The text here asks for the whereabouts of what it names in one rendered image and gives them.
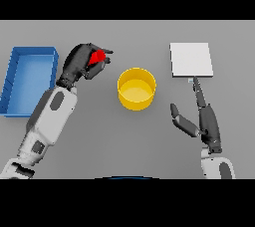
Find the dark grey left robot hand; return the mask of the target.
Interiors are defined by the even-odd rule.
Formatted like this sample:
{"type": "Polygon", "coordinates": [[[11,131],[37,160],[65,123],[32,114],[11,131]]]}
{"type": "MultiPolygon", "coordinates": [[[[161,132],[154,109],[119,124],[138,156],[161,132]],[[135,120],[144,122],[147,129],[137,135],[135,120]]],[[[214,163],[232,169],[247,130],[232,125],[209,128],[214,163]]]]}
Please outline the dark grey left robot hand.
{"type": "MultiPolygon", "coordinates": [[[[66,58],[62,75],[56,81],[56,85],[70,90],[81,77],[91,80],[100,73],[105,68],[105,65],[111,62],[111,59],[106,57],[103,61],[90,65],[92,54],[99,49],[101,48],[93,43],[77,45],[66,58]]],[[[113,53],[112,50],[101,50],[104,54],[113,53]]]]}

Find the blue tray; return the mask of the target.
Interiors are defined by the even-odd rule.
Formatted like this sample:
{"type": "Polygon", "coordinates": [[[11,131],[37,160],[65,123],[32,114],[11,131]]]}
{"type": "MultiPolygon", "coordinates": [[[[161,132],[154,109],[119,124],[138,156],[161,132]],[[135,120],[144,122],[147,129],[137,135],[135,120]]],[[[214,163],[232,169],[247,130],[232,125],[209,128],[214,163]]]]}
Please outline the blue tray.
{"type": "Polygon", "coordinates": [[[0,115],[29,117],[40,97],[55,85],[55,47],[13,47],[0,93],[0,115]]]}

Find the pale square measuring scale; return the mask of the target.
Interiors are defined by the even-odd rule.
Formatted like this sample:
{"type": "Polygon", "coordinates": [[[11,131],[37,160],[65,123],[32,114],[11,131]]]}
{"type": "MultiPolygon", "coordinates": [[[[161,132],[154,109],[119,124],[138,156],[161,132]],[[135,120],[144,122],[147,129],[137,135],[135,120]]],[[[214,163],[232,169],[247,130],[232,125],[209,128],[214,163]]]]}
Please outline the pale square measuring scale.
{"type": "Polygon", "coordinates": [[[170,43],[171,73],[174,78],[212,78],[208,43],[170,43]]]}

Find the yellow bowl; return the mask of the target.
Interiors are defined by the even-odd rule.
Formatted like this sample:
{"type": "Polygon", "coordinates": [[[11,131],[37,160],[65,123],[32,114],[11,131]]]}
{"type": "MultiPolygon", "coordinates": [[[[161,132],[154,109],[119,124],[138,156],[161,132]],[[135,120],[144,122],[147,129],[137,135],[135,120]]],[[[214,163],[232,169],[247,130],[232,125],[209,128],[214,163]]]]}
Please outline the yellow bowl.
{"type": "Polygon", "coordinates": [[[152,103],[156,81],[148,70],[130,68],[120,75],[117,88],[121,104],[127,110],[140,112],[152,103]]]}

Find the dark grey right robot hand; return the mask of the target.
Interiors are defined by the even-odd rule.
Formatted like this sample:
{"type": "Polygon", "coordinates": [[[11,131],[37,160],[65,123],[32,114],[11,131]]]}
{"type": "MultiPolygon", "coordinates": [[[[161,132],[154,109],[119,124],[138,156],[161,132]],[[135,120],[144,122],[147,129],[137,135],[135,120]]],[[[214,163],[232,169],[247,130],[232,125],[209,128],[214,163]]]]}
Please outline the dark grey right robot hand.
{"type": "Polygon", "coordinates": [[[221,153],[221,137],[215,112],[205,101],[200,82],[193,78],[193,91],[196,96],[198,107],[199,125],[185,118],[178,110],[176,104],[170,105],[173,124],[190,137],[200,137],[201,141],[208,146],[209,153],[221,153]]]}

